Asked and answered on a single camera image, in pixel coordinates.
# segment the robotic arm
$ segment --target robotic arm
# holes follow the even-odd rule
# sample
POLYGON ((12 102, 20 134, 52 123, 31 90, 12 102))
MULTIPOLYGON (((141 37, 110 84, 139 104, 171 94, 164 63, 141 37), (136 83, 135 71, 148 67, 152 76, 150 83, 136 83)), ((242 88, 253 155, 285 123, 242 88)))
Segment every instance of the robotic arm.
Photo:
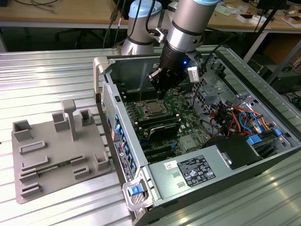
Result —
POLYGON ((168 34, 164 38, 166 41, 159 66, 155 72, 147 75, 158 92, 159 99, 186 78, 189 54, 200 45, 204 29, 218 2, 219 0, 179 0, 168 34))

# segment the wooden desk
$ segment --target wooden desk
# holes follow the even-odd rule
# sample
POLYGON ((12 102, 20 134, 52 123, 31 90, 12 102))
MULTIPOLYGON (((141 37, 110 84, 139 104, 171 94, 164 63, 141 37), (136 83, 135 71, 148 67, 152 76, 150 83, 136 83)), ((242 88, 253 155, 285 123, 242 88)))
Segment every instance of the wooden desk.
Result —
POLYGON ((0 21, 108 24, 115 7, 113 0, 59 0, 52 5, 56 14, 10 0, 7 7, 0 7, 0 21))
MULTIPOLYGON (((242 0, 233 3, 234 5, 247 5, 249 10, 256 14, 258 9, 242 0)), ((59 0, 53 3, 53 9, 58 13, 54 14, 34 6, 27 6, 14 0, 9 1, 7 7, 0 7, 0 27, 62 27, 62 28, 107 28, 111 13, 115 7, 113 0, 59 0)), ((253 32, 255 26, 250 23, 242 23, 236 19, 235 15, 225 16, 219 12, 214 12, 208 26, 222 31, 231 32, 253 32)), ((127 21, 121 21, 121 29, 127 28, 127 21)), ((245 60, 248 61, 266 35, 270 32, 275 33, 301 33, 281 20, 281 16, 276 16, 275 21, 270 22, 254 43, 245 60)))

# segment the barcode sticker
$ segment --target barcode sticker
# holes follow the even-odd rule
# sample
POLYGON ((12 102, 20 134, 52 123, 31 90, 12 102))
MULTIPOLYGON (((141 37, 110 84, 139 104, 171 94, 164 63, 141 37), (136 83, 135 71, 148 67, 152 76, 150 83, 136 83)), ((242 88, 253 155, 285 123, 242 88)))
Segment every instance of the barcode sticker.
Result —
POLYGON ((170 169, 172 169, 172 168, 174 168, 174 167, 178 167, 177 161, 176 161, 176 160, 166 162, 166 163, 164 163, 164 165, 165 165, 165 168, 166 168, 167 170, 170 170, 170 169))

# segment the blue cable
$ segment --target blue cable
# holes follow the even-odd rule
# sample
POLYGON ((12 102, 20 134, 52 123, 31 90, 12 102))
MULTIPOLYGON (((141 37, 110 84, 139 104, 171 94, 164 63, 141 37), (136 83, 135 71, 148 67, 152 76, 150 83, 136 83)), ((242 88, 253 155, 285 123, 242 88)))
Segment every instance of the blue cable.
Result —
POLYGON ((242 116, 242 113, 244 113, 244 112, 250 113, 250 115, 252 115, 252 116, 254 117, 254 119, 255 119, 255 121, 256 121, 258 127, 259 127, 261 130, 266 131, 266 130, 264 129, 264 127, 260 125, 260 123, 259 123, 259 121, 258 121, 256 115, 255 115, 253 112, 250 112, 250 111, 243 111, 243 112, 241 112, 241 113, 239 114, 239 123, 240 123, 240 125, 241 125, 243 128, 247 129, 248 131, 251 132, 251 134, 253 134, 253 132, 252 132, 248 127, 244 126, 244 124, 242 123, 241 116, 242 116))

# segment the paper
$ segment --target paper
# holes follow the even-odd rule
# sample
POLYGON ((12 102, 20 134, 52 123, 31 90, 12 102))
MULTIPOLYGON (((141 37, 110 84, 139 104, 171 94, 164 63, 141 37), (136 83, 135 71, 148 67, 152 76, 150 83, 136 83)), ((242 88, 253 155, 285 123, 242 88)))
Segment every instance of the paper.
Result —
POLYGON ((229 16, 232 14, 232 10, 227 8, 227 7, 224 7, 220 4, 217 4, 217 6, 215 7, 215 11, 221 13, 221 14, 224 14, 226 16, 229 16))

